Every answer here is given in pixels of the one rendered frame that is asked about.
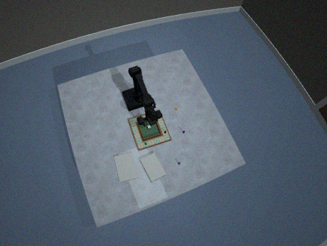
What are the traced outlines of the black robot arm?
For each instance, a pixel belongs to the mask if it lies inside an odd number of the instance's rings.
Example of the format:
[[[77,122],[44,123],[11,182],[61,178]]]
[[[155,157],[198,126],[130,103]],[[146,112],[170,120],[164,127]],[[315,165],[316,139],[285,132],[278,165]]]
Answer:
[[[147,92],[144,81],[142,79],[143,75],[141,68],[138,66],[134,66],[132,68],[129,68],[128,73],[134,81],[135,91],[132,94],[133,100],[136,104],[142,102],[145,109],[145,113],[148,114],[146,120],[149,122],[150,126],[157,123],[159,116],[154,110],[154,108],[156,108],[156,103],[154,102],[154,99],[151,97],[151,95]]]

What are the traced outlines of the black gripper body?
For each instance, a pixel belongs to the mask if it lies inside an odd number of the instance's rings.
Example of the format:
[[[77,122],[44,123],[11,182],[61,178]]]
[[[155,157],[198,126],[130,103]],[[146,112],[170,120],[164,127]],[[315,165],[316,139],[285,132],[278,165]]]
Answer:
[[[162,113],[161,113],[160,110],[156,111],[156,113],[159,116],[159,118],[162,118],[163,117],[163,115],[162,115]],[[145,113],[145,115],[146,115],[146,117],[148,116],[147,113]],[[139,125],[142,125],[144,123],[144,121],[146,121],[146,117],[145,118],[142,118],[142,116],[140,116],[140,117],[137,117],[136,118],[136,120],[139,123]]]

